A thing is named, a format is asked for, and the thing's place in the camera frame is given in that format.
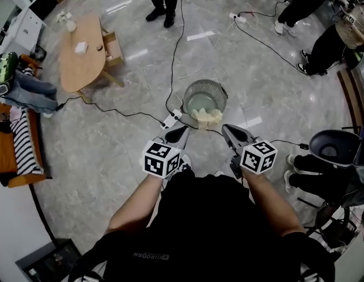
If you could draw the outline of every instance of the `hand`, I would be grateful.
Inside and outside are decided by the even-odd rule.
[[[242,176],[247,180],[256,180],[256,179],[259,179],[261,177],[261,174],[255,174],[243,167],[241,167],[241,170],[242,170]]]

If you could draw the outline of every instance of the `table leg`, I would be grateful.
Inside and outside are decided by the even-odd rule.
[[[120,81],[116,80],[112,75],[110,75],[109,73],[107,73],[105,70],[102,70],[101,71],[101,75],[104,76],[105,78],[107,78],[108,80],[110,80],[111,82],[116,83],[120,87],[124,87],[124,83],[123,82],[120,82]]]
[[[92,100],[85,96],[85,94],[81,90],[76,91],[76,93],[81,96],[86,103],[92,103]]]

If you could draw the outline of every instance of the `black and white striped blanket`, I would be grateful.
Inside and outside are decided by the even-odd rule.
[[[11,131],[14,134],[14,148],[18,175],[43,174],[43,169],[38,165],[33,154],[33,143],[28,128],[28,113],[22,109],[22,116],[11,122]]]

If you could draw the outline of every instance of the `power strip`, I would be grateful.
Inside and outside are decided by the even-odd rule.
[[[182,113],[178,109],[174,109],[173,115],[170,114],[164,121],[164,126],[160,125],[162,129],[169,129],[174,126],[178,119],[182,117]]]
[[[230,17],[231,19],[233,19],[233,20],[234,20],[234,17],[235,17],[235,20],[236,20],[236,21],[242,22],[243,24],[245,24],[245,23],[246,23],[246,18],[243,18],[243,17],[241,17],[241,16],[238,16],[238,15],[236,15],[236,14],[232,13],[232,12],[229,14],[229,17]]]

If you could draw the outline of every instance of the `marble floor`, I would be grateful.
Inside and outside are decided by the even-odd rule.
[[[251,8],[273,14],[276,1],[282,0],[183,0],[186,27],[176,53],[174,90],[182,97],[191,82],[215,80],[229,95],[224,123],[247,127],[263,139],[308,143],[322,129],[350,125],[336,75],[338,66],[326,76],[300,74],[232,25],[229,17],[230,13]],[[126,7],[107,11],[124,2]],[[285,5],[278,5],[277,13],[284,8]],[[41,79],[58,87],[58,101],[62,103],[73,95],[60,87],[60,37],[65,27],[56,23],[55,16],[61,10],[70,11],[73,19],[95,12],[107,30],[118,34],[126,64],[110,73],[126,86],[120,88],[98,80],[84,90],[85,94],[105,109],[148,112],[164,120],[168,115],[165,100],[170,93],[171,57],[183,22],[179,0],[176,23],[168,30],[163,28],[162,19],[145,21],[152,9],[150,0],[65,0],[59,4],[46,19],[48,26],[41,37],[41,45],[48,52]],[[243,30],[271,45],[292,63],[302,60],[299,51],[312,49],[324,30],[315,15],[299,22],[296,38],[277,35],[274,18],[258,16],[258,23],[252,15],[246,18],[249,24],[239,23]],[[188,36],[208,31],[213,35],[187,40]],[[180,107],[174,95],[169,106]],[[35,185],[39,200],[54,234],[72,238],[85,252],[102,236],[112,214],[145,177],[139,165],[141,151],[160,132],[159,124],[142,115],[126,118],[115,112],[102,113],[81,100],[73,100],[50,119],[42,118],[42,132],[53,180]],[[282,179],[287,154],[306,151],[287,143],[275,145],[279,149],[277,162],[267,175],[296,208],[301,221],[307,223],[313,219],[314,210],[296,198],[301,196],[317,204],[321,200],[300,190],[288,194]],[[232,153],[220,135],[191,132],[186,153],[197,176],[218,170],[232,176]]]

